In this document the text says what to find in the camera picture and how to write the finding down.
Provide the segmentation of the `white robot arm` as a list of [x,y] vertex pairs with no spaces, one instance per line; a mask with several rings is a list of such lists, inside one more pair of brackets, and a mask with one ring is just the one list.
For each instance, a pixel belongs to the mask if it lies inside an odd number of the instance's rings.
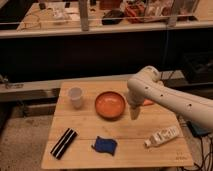
[[146,66],[127,81],[127,102],[132,108],[149,99],[197,125],[213,131],[213,100],[159,84],[160,72]]

